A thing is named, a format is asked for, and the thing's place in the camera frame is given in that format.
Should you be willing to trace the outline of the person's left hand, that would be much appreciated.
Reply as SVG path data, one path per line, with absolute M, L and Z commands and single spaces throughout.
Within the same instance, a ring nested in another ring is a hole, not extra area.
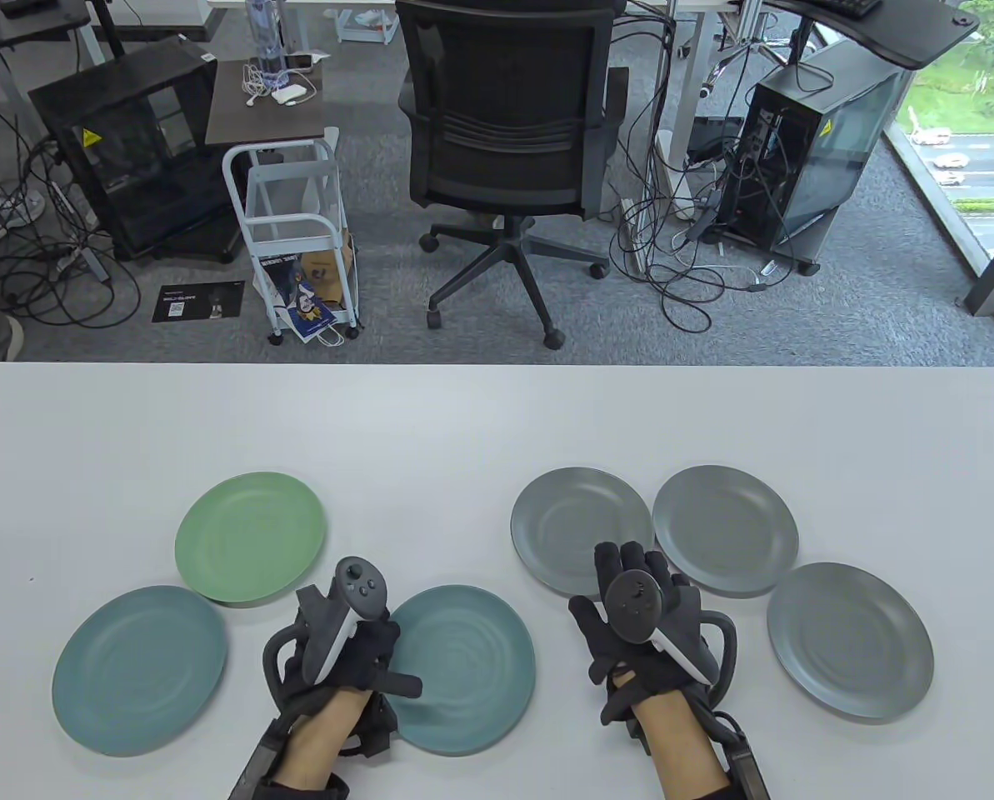
M 340 690 L 355 689 L 371 694 L 349 736 L 358 739 L 355 747 L 342 747 L 341 757 L 373 758 L 386 752 L 398 729 L 397 714 L 387 696 L 419 698 L 419 677 L 390 670 L 395 644 L 401 636 L 400 625 L 383 610 L 374 621 L 362 621 L 334 658 L 332 670 L 325 678 L 306 677 L 305 656 L 310 645 L 320 643 L 321 636 L 336 632 L 340 623 L 329 623 L 333 611 L 329 597 L 310 584 L 296 593 L 298 610 L 291 625 L 275 632 L 262 656 L 264 677 L 278 709 L 268 734 L 280 746 L 304 717 L 317 716 Z

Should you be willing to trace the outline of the person's right hand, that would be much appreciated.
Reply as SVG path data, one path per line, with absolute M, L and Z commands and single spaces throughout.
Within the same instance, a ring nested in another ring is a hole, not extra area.
M 700 591 L 657 550 L 630 542 L 596 545 L 599 602 L 572 597 L 568 609 L 587 640 L 588 677 L 607 690 L 601 723 L 634 717 L 634 706 L 687 691 L 697 715 L 711 705 L 722 668 L 702 636 Z

